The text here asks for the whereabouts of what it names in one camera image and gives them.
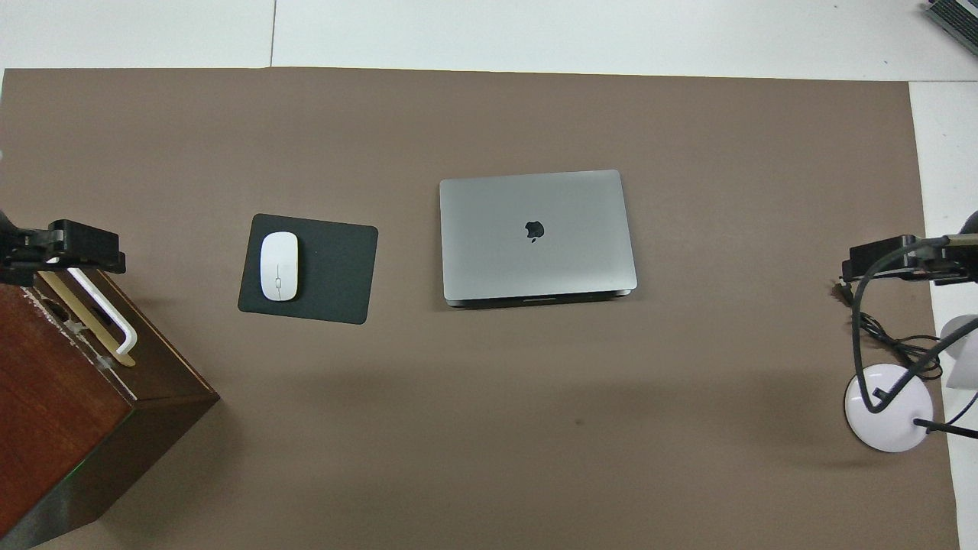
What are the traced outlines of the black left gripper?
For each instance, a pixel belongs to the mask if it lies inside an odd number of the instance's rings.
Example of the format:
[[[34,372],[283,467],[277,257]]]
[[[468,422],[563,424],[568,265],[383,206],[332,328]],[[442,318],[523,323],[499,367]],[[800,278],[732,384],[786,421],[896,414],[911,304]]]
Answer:
[[[56,220],[45,229],[20,228],[1,210],[2,284],[32,288],[38,271],[71,268],[126,273],[118,234],[71,220]]]

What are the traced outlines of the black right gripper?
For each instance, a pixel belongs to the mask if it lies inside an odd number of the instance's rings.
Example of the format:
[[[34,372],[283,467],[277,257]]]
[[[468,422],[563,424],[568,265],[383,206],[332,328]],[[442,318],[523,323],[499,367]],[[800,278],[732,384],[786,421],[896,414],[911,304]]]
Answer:
[[[972,212],[963,227],[953,236],[951,247],[940,247],[937,239],[921,239],[919,247],[904,253],[882,266],[874,279],[930,281],[937,286],[963,284],[963,278],[977,283],[977,217]],[[914,244],[918,237],[898,235],[888,239],[870,241],[850,247],[848,257],[842,262],[842,281],[855,283],[866,278],[872,265],[880,258]]]

